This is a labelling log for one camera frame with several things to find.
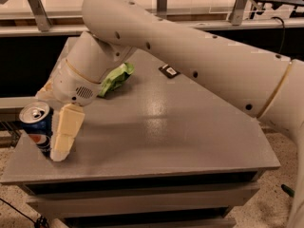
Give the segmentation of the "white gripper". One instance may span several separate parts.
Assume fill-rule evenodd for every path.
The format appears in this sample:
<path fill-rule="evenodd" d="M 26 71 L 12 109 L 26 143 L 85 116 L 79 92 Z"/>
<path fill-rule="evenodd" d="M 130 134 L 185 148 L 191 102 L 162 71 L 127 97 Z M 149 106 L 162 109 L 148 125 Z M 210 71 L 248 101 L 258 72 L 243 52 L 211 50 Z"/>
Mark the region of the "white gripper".
<path fill-rule="evenodd" d="M 50 158 L 53 161 L 61 162 L 70 153 L 85 118 L 82 106 L 89 105 L 97 97 L 101 76 L 97 63 L 76 67 L 68 59 L 63 59 L 51 80 L 37 91 L 35 98 L 39 102 L 54 106 L 56 98 L 65 104 L 59 111 L 55 110 L 52 117 Z"/>

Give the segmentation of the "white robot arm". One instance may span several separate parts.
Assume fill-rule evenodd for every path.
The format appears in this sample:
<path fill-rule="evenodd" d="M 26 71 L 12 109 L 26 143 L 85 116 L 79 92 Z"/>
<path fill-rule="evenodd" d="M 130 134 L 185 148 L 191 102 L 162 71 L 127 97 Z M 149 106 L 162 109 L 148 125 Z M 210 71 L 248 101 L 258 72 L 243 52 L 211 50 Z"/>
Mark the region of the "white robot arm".
<path fill-rule="evenodd" d="M 304 147 L 304 64 L 162 19 L 134 0 L 84 0 L 86 30 L 37 96 L 89 105 L 108 69 L 141 49 Z"/>

